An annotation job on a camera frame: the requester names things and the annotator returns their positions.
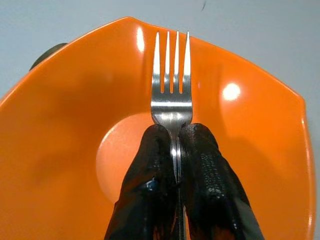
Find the fork tine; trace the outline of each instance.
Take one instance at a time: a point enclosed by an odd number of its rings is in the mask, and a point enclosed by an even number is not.
[[[186,32],[182,92],[186,95],[191,95],[191,60],[190,60],[190,36]]]
[[[175,39],[173,92],[179,92],[179,31],[176,31]]]
[[[164,92],[170,92],[170,32],[166,33]]]
[[[152,71],[152,95],[160,93],[160,50],[159,50],[159,32],[155,36],[155,47],[153,57]]]

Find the fork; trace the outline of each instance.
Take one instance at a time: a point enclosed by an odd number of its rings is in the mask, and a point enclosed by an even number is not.
[[[165,69],[164,69],[164,92],[161,92],[160,78],[160,50],[159,32],[155,37],[155,48],[152,72],[152,96],[151,116],[155,124],[164,126],[171,140],[171,157],[175,180],[181,181],[181,149],[179,132],[185,125],[192,121],[193,107],[191,98],[191,59],[190,59],[190,36],[186,33],[182,92],[179,91],[179,32],[176,32],[174,69],[173,69],[173,91],[170,91],[170,33],[166,35]],[[180,189],[177,190],[176,208],[176,239],[186,239],[185,209],[181,200]]]

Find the gray table surface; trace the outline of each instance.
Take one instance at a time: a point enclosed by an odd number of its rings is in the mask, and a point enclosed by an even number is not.
[[[234,52],[306,101],[320,174],[320,0],[2,0],[0,96],[47,49],[121,17],[185,32]],[[317,192],[317,209],[320,206]],[[317,214],[315,240],[320,239]]]

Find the orange plate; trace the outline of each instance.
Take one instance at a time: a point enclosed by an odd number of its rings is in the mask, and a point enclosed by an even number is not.
[[[103,239],[113,204],[97,150],[116,123],[149,116],[157,31],[164,71],[167,29],[126,17],[66,45],[4,97],[1,239]],[[175,37],[171,31],[171,46]],[[190,43],[193,122],[216,136],[265,238],[313,239],[315,175],[304,100],[247,60],[194,37]],[[140,135],[151,124],[134,119]],[[130,138],[134,131],[125,128],[111,156],[137,150],[141,136]],[[119,151],[130,139],[136,144]],[[117,161],[124,174],[130,161],[111,159]]]

